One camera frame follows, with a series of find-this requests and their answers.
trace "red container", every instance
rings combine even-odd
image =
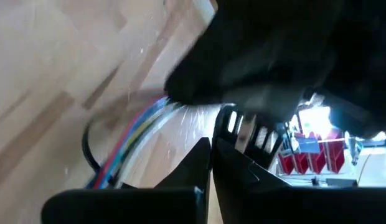
[[[336,141],[327,142],[324,145],[324,149],[326,153],[327,169],[338,174],[341,170],[341,167],[345,163],[344,140],[342,132],[333,129],[327,140],[333,139]]]
[[[306,153],[298,153],[294,154],[295,158],[295,171],[299,174],[305,174],[306,171],[308,170],[309,164],[308,164],[308,159],[306,158]]]
[[[345,163],[344,152],[341,152],[336,158],[327,163],[327,169],[338,174]]]
[[[279,154],[279,161],[280,161],[280,166],[283,173],[290,175],[294,169],[293,156],[290,155],[290,156],[283,157],[282,155]]]
[[[308,154],[309,169],[315,174],[320,174],[326,165],[326,156],[322,150],[319,154]]]
[[[314,133],[309,134],[311,137],[315,137]],[[308,164],[309,169],[315,174],[320,174],[326,165],[326,156],[324,155],[324,144],[323,142],[319,143],[320,153],[310,153],[308,154]]]

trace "black plastic part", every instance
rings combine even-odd
[[[235,127],[232,132],[228,131],[229,119],[233,112],[237,113],[237,119],[235,122]],[[215,125],[214,138],[213,138],[213,146],[216,145],[217,139],[223,139],[224,141],[229,142],[231,145],[235,145],[237,140],[237,129],[238,129],[238,121],[241,119],[243,114],[237,111],[237,107],[235,106],[224,106],[221,108]],[[266,138],[261,143],[261,147],[256,145],[257,137],[261,128],[267,129]],[[274,144],[273,149],[270,153],[265,151],[266,143],[269,140],[269,136],[272,132],[278,134],[278,138]],[[269,169],[271,166],[271,162],[278,152],[280,145],[283,141],[287,141],[287,133],[284,124],[275,124],[271,122],[271,119],[264,118],[262,116],[257,116],[255,121],[255,129],[250,136],[250,142],[247,145],[247,148],[244,152],[246,156],[250,159],[254,160],[258,165],[264,167],[265,169]]]
[[[135,189],[136,187],[130,186],[129,184],[123,183],[121,189]]]
[[[386,223],[386,189],[292,187],[228,142],[217,142],[214,182],[224,224]]]
[[[201,139],[154,189],[64,192],[44,205],[42,223],[207,223],[212,165],[225,224],[386,223],[386,189],[292,187],[235,150],[221,128],[230,109],[217,116],[212,145]]]
[[[203,223],[204,194],[195,187],[71,190],[42,209],[43,224]]]

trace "cable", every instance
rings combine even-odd
[[[135,117],[132,122],[128,125],[128,128],[123,133],[120,140],[117,142],[116,146],[114,147],[110,157],[106,160],[105,164],[103,165],[102,169],[99,171],[98,178],[95,182],[94,188],[102,188],[105,184],[105,182],[110,178],[110,174],[112,170],[114,169],[114,166],[117,164],[117,161],[119,161],[121,155],[121,149],[128,147],[128,139],[135,133],[135,132],[141,132],[143,131],[141,128],[141,125],[144,124],[150,116],[156,114],[161,108],[165,106],[167,103],[166,98],[161,98],[160,100],[157,100],[153,105],[151,105],[144,113],[141,115],[138,115]]]
[[[132,153],[129,157],[128,161],[135,161],[138,156],[138,152],[144,147],[144,145],[151,139],[151,137],[156,133],[156,131],[160,130],[183,106],[179,104],[169,105],[170,109],[166,109],[159,118],[157,118],[145,131],[135,139],[134,142],[128,148],[128,151],[123,154],[121,158],[121,162],[119,163],[118,174],[121,173],[121,178],[128,173],[128,171],[132,168],[133,164],[126,162],[127,157]],[[120,181],[120,176],[116,175],[116,184],[115,187],[121,187],[124,183]]]
[[[81,140],[81,147],[82,147],[82,153],[85,159],[87,160],[89,166],[93,169],[95,172],[94,178],[89,182],[89,184],[86,186],[87,189],[90,189],[93,187],[93,184],[95,183],[97,179],[97,174],[99,173],[101,167],[99,163],[95,160],[94,156],[92,155],[92,151],[89,146],[89,131],[91,128],[91,125],[93,124],[93,120],[91,120],[84,129],[82,140]],[[114,177],[109,178],[109,183],[111,185],[114,185],[116,183]]]
[[[153,110],[157,110],[158,108],[161,108],[165,105],[165,103],[167,102],[167,99],[165,98],[162,98],[160,100],[158,100],[159,97],[155,98],[153,100],[152,103],[149,104],[149,106],[145,109],[145,110],[142,110],[142,112],[148,112],[148,113],[152,113]],[[124,135],[127,135],[128,134],[128,130],[130,131],[132,127],[132,124],[134,123],[141,123],[142,121],[144,121],[145,117],[142,115],[144,115],[143,113],[138,113],[135,118],[133,119],[133,122],[130,122],[130,126],[128,127],[128,129],[125,131],[125,134]],[[85,157],[85,159],[87,160],[89,166],[93,169],[93,171],[96,173],[96,175],[94,176],[94,178],[87,184],[86,188],[92,188],[94,186],[94,183],[95,181],[98,179],[98,176],[99,176],[99,173],[101,171],[101,166],[99,165],[99,163],[95,160],[93,154],[92,154],[92,151],[90,149],[90,146],[89,146],[89,132],[90,132],[90,128],[92,126],[92,124],[99,118],[101,118],[103,116],[103,114],[99,115],[99,116],[95,116],[94,118],[92,118],[88,124],[85,126],[85,129],[84,129],[84,132],[83,132],[83,136],[82,136],[82,140],[81,140],[81,146],[82,146],[82,152],[83,152],[83,155]],[[109,178],[109,184],[110,185],[114,185],[115,184],[115,179],[113,177],[110,176]]]
[[[358,180],[357,180],[357,185],[359,185],[360,178],[362,178],[363,170],[365,169],[366,163],[367,163],[367,161],[369,160],[370,156],[371,156],[371,154],[369,154],[369,155],[367,156],[365,162],[363,163],[362,169],[360,170],[359,178],[358,178]]]
[[[133,141],[135,141],[138,136],[142,135],[144,133],[144,130],[147,129],[151,124],[154,123],[154,121],[160,117],[160,115],[162,114],[162,110],[158,111],[156,114],[154,114],[152,117],[150,117],[147,121],[145,121],[137,130],[136,132],[132,135],[132,137],[130,137],[127,141],[125,141],[125,143],[121,146],[121,148],[119,149],[119,152],[118,155],[116,156],[116,158],[113,160],[113,162],[111,163],[111,166],[109,167],[109,169],[106,171],[106,174],[105,174],[105,177],[103,179],[99,179],[98,182],[100,181],[100,185],[99,185],[99,188],[103,188],[104,187],[104,184],[106,183],[106,181],[110,178],[110,175],[111,175],[111,172],[114,170],[114,168],[117,166],[117,164],[120,163],[120,160],[122,158],[122,153],[127,151],[128,148],[130,147],[131,143]]]
[[[92,167],[92,169],[93,169],[93,171],[95,171],[95,173],[97,173],[97,172],[99,172],[101,167],[100,167],[99,163],[93,157],[91,149],[89,147],[88,139],[89,139],[90,127],[91,127],[91,122],[89,122],[85,126],[85,129],[83,131],[82,140],[81,140],[82,153],[83,153],[83,156],[85,157],[85,159],[87,160],[89,166]]]

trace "machine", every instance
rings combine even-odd
[[[52,197],[43,224],[207,223],[210,171],[225,224],[386,223],[386,189],[292,187],[268,172],[290,142],[286,122],[319,96],[333,125],[362,138],[386,132],[386,1],[218,5],[164,88],[183,105],[224,104],[213,138],[201,139],[153,189],[123,184]],[[228,131],[233,112],[244,125]],[[271,151],[254,143],[264,127],[278,133]]]

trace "blue cable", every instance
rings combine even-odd
[[[89,183],[85,186],[85,189],[92,189],[92,187],[95,185],[95,181],[98,178],[98,174],[95,174],[93,178],[89,181]]]
[[[108,172],[106,173],[106,176],[105,178],[100,182],[100,186],[99,188],[102,189],[105,185],[105,183],[107,183],[108,179],[110,178],[110,175],[113,171],[113,169],[116,167],[117,163],[119,163],[119,161],[121,160],[121,157],[122,157],[122,152],[120,149],[122,149],[123,147],[125,147],[125,145],[128,143],[128,139],[133,135],[133,133],[148,119],[150,118],[154,113],[156,113],[158,110],[160,110],[161,108],[163,108],[167,103],[167,98],[164,97],[164,98],[161,98],[160,100],[157,100],[150,108],[148,108],[141,116],[139,116],[139,118],[136,120],[136,122],[132,125],[131,127],[131,130],[129,131],[128,135],[126,138],[124,138],[123,140],[123,143],[121,145],[121,147],[118,150],[117,152],[117,155],[116,157],[114,158],[113,162],[111,163],[111,166],[108,170]]]

